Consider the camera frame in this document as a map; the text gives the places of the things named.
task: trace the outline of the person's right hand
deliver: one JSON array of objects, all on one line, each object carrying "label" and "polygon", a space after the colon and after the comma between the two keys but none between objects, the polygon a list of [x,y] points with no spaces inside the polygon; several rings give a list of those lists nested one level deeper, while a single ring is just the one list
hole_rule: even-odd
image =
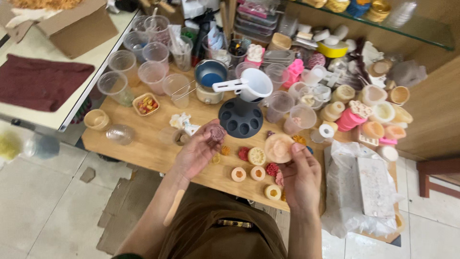
[{"label": "person's right hand", "polygon": [[313,213],[319,216],[321,165],[299,143],[292,144],[290,151],[293,161],[280,164],[280,169],[291,213],[302,216]]}]

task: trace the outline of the glass shelf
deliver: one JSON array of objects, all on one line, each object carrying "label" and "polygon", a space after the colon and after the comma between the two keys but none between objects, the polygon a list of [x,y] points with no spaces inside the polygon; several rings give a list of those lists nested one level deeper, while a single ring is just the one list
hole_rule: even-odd
[{"label": "glass shelf", "polygon": [[325,7],[322,8],[314,8],[306,3],[301,2],[300,0],[296,1],[289,1],[299,5],[307,6],[313,9],[317,9],[323,12],[328,12],[331,14],[335,14],[350,20],[358,21],[363,24],[368,24],[377,28],[385,29],[388,31],[392,31],[401,35],[404,35],[409,38],[413,38],[434,46],[438,46],[449,51],[454,50],[454,40],[452,38],[452,33],[450,31],[450,26],[448,24],[443,24],[438,21],[416,16],[414,15],[404,26],[401,28],[394,28],[390,27],[389,25],[385,24],[385,21],[382,23],[376,23],[365,18],[354,18],[350,14],[345,12],[336,13],[333,12]]}]

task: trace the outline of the small wooden basket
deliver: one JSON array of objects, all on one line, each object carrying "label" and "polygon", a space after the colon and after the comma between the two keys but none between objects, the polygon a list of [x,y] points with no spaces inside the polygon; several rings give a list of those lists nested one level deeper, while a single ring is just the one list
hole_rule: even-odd
[{"label": "small wooden basket", "polygon": [[[150,97],[152,98],[157,104],[158,104],[158,107],[156,109],[154,109],[153,111],[151,112],[148,112],[146,114],[142,114],[139,109],[138,109],[138,102],[142,101],[145,97]],[[132,101],[132,106],[133,108],[136,110],[136,113],[139,115],[139,116],[142,116],[142,117],[146,117],[146,116],[150,116],[152,114],[154,114],[155,112],[158,111],[158,109],[160,108],[160,103],[158,102],[158,100],[155,98],[155,96],[152,94],[152,93],[145,93],[139,97],[137,97],[136,99],[134,99]]]}]

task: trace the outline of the white plastic bag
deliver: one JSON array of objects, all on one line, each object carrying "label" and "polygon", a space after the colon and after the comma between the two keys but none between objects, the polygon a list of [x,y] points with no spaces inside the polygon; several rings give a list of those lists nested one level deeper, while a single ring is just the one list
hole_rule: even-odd
[{"label": "white plastic bag", "polygon": [[[339,238],[345,238],[348,232],[366,231],[376,236],[391,234],[397,228],[394,217],[377,218],[362,212],[357,157],[382,160],[375,151],[362,144],[332,143],[331,164],[326,174],[326,211],[321,217],[322,228]],[[396,192],[395,182],[388,171],[387,175],[393,202],[403,200],[404,197]]]}]

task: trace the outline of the wooden tabletop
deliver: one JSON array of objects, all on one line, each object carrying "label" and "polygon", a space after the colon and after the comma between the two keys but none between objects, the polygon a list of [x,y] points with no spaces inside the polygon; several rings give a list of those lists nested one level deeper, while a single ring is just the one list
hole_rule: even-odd
[{"label": "wooden tabletop", "polygon": [[[179,71],[175,65],[170,65],[169,74],[172,73],[183,73],[190,81],[194,80],[193,69],[188,72]],[[142,82],[139,86],[132,88],[135,97],[140,96],[146,92],[150,92],[148,88]],[[186,112],[191,115],[190,123],[197,125],[204,125],[210,120],[217,118],[218,111],[221,105],[228,99],[233,98],[235,95],[233,92],[225,92],[224,99],[215,105],[206,105],[200,102],[195,92],[190,94],[190,104],[186,109],[179,109],[173,105],[169,96],[157,96],[158,102],[160,103],[160,109],[157,113],[149,117],[141,117],[136,114],[133,107],[123,107],[115,102],[111,98],[106,98],[100,109],[104,110],[113,124],[126,124],[136,131],[134,142],[127,145],[121,146],[115,144],[111,140],[105,137],[105,132],[94,131],[86,129],[82,136],[85,148],[90,151],[94,151],[100,154],[110,156],[128,163],[139,165],[145,168],[149,168],[159,172],[166,172],[169,170],[176,154],[181,149],[176,145],[165,145],[158,138],[158,132],[169,127],[169,120],[173,114],[180,114]],[[262,112],[266,113],[266,108],[262,108]],[[192,179],[192,182],[227,192],[245,199],[250,199],[256,202],[260,202],[265,205],[269,205],[274,208],[289,211],[289,206],[285,201],[269,200],[264,196],[264,188],[267,185],[275,184],[275,178],[266,175],[265,179],[257,182],[247,177],[243,182],[237,183],[231,179],[231,171],[235,167],[242,167],[246,172],[254,167],[249,162],[243,161],[238,157],[238,150],[240,147],[261,147],[265,146],[265,140],[267,137],[267,131],[271,130],[275,133],[283,133],[282,127],[285,118],[278,121],[276,124],[271,124],[264,120],[261,130],[255,136],[247,139],[238,139],[232,136],[226,136],[224,145],[231,148],[230,155],[221,155],[220,163],[217,165],[208,165],[200,174]],[[307,140],[307,145],[313,149],[315,158],[322,165],[323,181],[321,183],[321,203],[320,212],[324,213],[326,209],[326,177],[324,174],[324,148],[330,145],[330,143],[316,144],[310,140],[310,132],[313,129],[317,129],[321,121],[318,120],[316,125],[311,129],[305,129],[299,133]],[[351,132],[337,132],[334,135],[334,139],[340,142],[351,142],[355,141]],[[396,178],[396,165],[391,163],[389,168],[390,175],[397,181]],[[395,210],[398,211],[397,203],[395,204]]]}]

